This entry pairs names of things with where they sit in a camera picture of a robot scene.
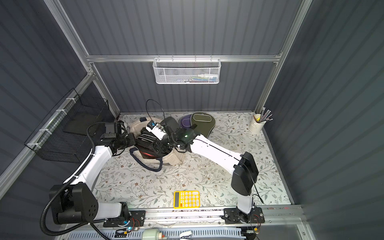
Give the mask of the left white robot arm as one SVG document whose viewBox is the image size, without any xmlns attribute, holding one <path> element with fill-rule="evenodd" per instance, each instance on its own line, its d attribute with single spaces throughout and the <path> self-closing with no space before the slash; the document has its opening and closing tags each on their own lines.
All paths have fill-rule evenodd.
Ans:
<svg viewBox="0 0 384 240">
<path fill-rule="evenodd" d="M 100 203 L 93 189 L 104 165 L 134 143 L 123 122 L 102 123 L 105 133 L 96 141 L 87 132 L 91 149 L 78 169 L 61 185 L 50 191 L 45 211 L 50 211 L 57 225 L 83 224 L 98 220 L 128 222 L 130 211 L 124 203 Z"/>
</svg>

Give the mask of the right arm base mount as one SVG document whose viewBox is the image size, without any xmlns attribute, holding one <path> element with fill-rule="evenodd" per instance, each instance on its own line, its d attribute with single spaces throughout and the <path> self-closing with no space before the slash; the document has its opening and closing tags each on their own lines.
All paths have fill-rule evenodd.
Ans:
<svg viewBox="0 0 384 240">
<path fill-rule="evenodd" d="M 250 213 L 245 214 L 238 208 L 225 208 L 221 218 L 226 224 L 263 224 L 264 213 L 259 207 L 252 207 Z"/>
</svg>

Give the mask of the purple round case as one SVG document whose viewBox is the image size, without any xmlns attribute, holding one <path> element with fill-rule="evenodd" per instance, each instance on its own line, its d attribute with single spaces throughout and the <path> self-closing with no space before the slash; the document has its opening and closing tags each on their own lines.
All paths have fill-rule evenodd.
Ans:
<svg viewBox="0 0 384 240">
<path fill-rule="evenodd" d="M 189 128 L 192 126 L 192 123 L 191 123 L 191 116 L 192 116 L 191 114 L 182 116 L 182 117 L 179 119 L 179 125 L 180 125 L 182 128 L 189 129 Z"/>
</svg>

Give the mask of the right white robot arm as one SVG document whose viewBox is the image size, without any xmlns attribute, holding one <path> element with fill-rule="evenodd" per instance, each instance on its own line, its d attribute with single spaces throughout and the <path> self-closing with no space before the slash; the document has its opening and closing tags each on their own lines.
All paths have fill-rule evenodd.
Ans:
<svg viewBox="0 0 384 240">
<path fill-rule="evenodd" d="M 243 214 L 251 213 L 254 205 L 252 191 L 259 175 L 251 153 L 240 154 L 225 149 L 207 139 L 198 131 L 197 125 L 186 129 L 172 117 L 165 118 L 160 123 L 151 120 L 146 129 L 159 141 L 175 149 L 203 156 L 225 169 L 231 174 L 231 187 L 238 194 L 237 209 Z"/>
</svg>

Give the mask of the floral canvas tote bag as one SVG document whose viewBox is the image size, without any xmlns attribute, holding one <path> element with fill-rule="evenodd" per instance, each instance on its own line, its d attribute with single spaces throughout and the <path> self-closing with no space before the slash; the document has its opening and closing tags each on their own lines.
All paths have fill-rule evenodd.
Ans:
<svg viewBox="0 0 384 240">
<path fill-rule="evenodd" d="M 135 137 L 135 144 L 129 149 L 131 157 L 141 167 L 151 172 L 161 171 L 164 165 L 181 165 L 185 154 L 149 132 L 146 129 L 149 122 L 149 118 L 143 117 L 130 125 L 130 133 Z"/>
</svg>

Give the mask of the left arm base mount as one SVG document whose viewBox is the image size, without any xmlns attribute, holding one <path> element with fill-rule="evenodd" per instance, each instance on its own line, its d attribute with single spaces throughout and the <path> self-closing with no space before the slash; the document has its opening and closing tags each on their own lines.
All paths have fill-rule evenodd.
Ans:
<svg viewBox="0 0 384 240">
<path fill-rule="evenodd" d="M 144 226 L 146 211 L 128 211 L 120 217 L 107 219 L 103 223 L 104 228 L 140 228 Z"/>
</svg>

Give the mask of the olive green paddle cover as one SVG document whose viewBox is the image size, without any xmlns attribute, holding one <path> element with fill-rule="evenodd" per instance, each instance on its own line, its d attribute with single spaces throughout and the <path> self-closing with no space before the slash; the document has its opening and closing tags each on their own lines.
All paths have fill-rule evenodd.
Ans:
<svg viewBox="0 0 384 240">
<path fill-rule="evenodd" d="M 209 137 L 216 125 L 215 118 L 212 115 L 204 112 L 193 113 L 190 117 L 190 121 L 192 124 L 191 127 L 194 129 L 194 131 L 205 136 L 206 138 Z"/>
</svg>

